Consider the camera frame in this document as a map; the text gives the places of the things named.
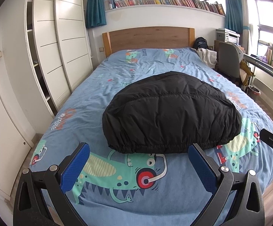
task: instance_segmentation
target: trash bin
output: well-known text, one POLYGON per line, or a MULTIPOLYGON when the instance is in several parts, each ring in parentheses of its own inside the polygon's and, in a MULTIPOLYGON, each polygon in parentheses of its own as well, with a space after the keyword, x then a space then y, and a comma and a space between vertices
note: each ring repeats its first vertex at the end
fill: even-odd
POLYGON ((258 88, 249 85, 247 94, 251 99, 253 99, 253 101, 256 102, 257 97, 261 95, 261 91, 258 88))

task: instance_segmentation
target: black backpack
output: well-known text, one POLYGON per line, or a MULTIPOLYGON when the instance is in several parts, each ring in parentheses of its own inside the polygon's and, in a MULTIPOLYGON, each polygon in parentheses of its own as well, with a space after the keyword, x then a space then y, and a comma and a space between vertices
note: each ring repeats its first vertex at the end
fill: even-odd
POLYGON ((209 49, 208 42, 203 37, 198 37, 194 42, 193 48, 196 50, 199 48, 209 49))

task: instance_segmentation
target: white cloth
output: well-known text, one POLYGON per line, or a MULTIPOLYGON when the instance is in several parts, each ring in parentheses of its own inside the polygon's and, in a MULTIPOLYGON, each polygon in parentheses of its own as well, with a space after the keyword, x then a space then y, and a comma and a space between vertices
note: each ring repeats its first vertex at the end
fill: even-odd
POLYGON ((248 20, 248 6, 247 0, 242 1, 242 11, 243 11, 243 33, 241 46, 244 47, 245 53, 248 53, 249 48, 249 20, 248 20))
POLYGON ((210 68, 215 68, 217 52, 204 48, 199 48, 197 50, 197 53, 202 62, 204 62, 210 68))
POLYGON ((240 78, 242 82, 245 81, 246 76, 247 76, 247 73, 244 70, 240 69, 240 78))

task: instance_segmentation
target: white shelf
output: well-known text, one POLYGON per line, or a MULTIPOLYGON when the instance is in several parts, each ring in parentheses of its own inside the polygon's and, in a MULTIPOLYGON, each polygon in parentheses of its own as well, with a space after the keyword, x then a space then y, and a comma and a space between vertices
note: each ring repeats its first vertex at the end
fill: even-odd
POLYGON ((214 13, 214 12, 211 12, 211 11, 207 11, 207 10, 203 10, 203 9, 200 9, 200 8, 176 6, 176 5, 164 5, 164 4, 145 4, 145 5, 133 5, 133 6, 127 6, 127 7, 118 7, 118 8, 106 10, 106 13, 109 13, 111 11, 117 11, 117 10, 120 10, 120 9, 127 9, 127 8, 133 8, 133 7, 151 7, 151 6, 155 6, 155 7, 160 7, 160 6, 163 6, 163 7, 179 7, 181 9, 195 9, 195 10, 199 10, 199 11, 202 11, 202 12, 205 12, 205 13, 211 13, 211 14, 214 14, 214 15, 217 15, 217 16, 225 17, 224 15, 214 13))

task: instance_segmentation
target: desk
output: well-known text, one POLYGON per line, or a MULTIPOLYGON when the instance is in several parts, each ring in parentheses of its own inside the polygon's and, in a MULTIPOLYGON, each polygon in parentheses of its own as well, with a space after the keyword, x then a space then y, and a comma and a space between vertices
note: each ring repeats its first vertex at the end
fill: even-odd
POLYGON ((255 71, 255 67, 263 70, 267 74, 269 74, 271 77, 273 77, 273 67, 269 64, 266 64, 262 62, 261 60, 256 59, 255 57, 252 57, 250 55, 244 54, 243 59, 245 62, 248 62, 254 66, 253 73, 255 71))

